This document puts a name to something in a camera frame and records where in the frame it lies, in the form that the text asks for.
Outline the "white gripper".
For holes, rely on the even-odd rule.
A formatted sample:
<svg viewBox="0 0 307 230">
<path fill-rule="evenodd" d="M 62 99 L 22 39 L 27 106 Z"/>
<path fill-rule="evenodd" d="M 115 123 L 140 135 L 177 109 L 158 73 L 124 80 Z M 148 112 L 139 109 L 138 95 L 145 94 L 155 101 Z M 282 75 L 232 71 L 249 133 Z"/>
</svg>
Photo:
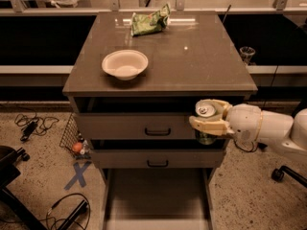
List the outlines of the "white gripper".
<svg viewBox="0 0 307 230">
<path fill-rule="evenodd" d="M 207 111 L 206 118 L 219 116 L 217 121 L 207 121 L 201 117 L 190 116 L 191 127 L 199 132 L 215 136 L 234 133 L 234 138 L 243 142 L 256 140 L 260 129 L 262 111 L 258 106 L 241 103 L 232 106 L 229 102 L 207 99 L 213 109 Z"/>
</svg>

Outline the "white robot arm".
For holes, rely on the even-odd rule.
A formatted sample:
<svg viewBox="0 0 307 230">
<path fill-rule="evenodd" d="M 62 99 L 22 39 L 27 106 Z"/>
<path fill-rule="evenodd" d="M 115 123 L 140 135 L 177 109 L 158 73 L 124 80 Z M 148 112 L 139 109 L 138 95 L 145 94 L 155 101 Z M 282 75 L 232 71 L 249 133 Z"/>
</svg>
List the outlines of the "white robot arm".
<svg viewBox="0 0 307 230">
<path fill-rule="evenodd" d="M 304 162 L 307 158 L 306 110 L 290 115 L 262 110 L 256 105 L 207 99 L 189 117 L 194 130 L 239 142 L 264 144 L 275 152 Z"/>
</svg>

